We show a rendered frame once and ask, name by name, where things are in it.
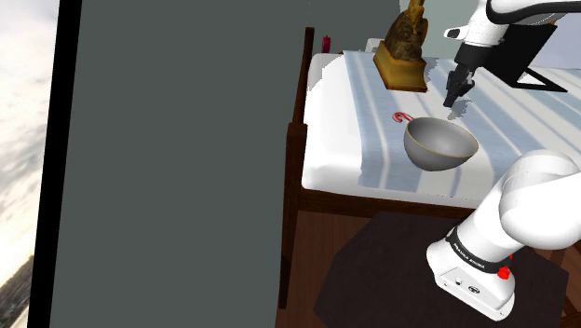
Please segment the wooden bed with striped blanket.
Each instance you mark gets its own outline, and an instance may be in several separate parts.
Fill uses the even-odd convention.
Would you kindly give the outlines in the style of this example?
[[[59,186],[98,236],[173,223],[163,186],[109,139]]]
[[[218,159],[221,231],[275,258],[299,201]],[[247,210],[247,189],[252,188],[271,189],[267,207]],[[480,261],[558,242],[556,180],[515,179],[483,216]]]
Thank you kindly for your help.
[[[468,217],[521,155],[548,148],[581,167],[581,69],[541,68],[566,92],[514,89],[486,70],[452,108],[443,106],[452,62],[427,60],[427,91],[386,89],[370,52],[319,53],[306,79],[304,110],[288,129],[281,299],[277,328],[327,328],[314,311],[334,256],[380,212]],[[392,115],[450,121],[472,133],[478,152],[461,166],[422,171]],[[568,272],[560,328],[581,328],[581,242],[561,263]]]

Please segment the dark robot stand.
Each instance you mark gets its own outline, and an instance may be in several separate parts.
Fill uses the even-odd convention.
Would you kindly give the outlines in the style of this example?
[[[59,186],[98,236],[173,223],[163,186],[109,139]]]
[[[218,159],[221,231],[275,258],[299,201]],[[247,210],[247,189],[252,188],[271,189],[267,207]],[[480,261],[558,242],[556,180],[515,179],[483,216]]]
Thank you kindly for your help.
[[[315,313],[327,328],[560,328],[569,274],[533,251],[513,256],[516,299],[502,321],[437,286],[426,249],[456,223],[376,214],[334,256]]]

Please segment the grey bowl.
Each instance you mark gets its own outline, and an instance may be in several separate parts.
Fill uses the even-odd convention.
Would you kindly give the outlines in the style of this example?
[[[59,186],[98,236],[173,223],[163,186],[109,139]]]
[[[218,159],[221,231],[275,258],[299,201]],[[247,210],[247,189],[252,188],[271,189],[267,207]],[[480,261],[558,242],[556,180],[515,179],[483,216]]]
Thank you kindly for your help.
[[[424,171],[446,171],[471,159],[480,146],[462,127],[434,117],[418,117],[406,125],[405,152],[413,165]]]

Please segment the black frame with stand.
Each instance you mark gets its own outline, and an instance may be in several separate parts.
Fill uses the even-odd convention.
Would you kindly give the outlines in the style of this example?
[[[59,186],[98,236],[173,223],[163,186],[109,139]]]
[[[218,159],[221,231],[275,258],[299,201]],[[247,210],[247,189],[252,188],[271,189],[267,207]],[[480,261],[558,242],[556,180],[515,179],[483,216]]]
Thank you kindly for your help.
[[[566,92],[529,67],[556,30],[554,24],[510,25],[503,41],[493,48],[484,68],[514,89]]]

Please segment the golden figure on base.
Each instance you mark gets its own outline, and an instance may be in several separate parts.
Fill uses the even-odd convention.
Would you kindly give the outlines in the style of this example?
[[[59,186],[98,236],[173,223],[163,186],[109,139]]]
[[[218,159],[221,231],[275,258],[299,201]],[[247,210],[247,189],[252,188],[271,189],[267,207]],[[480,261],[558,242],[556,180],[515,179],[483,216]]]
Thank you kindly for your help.
[[[428,20],[425,0],[410,0],[380,42],[373,62],[385,87],[393,90],[426,92],[426,61],[422,57]]]

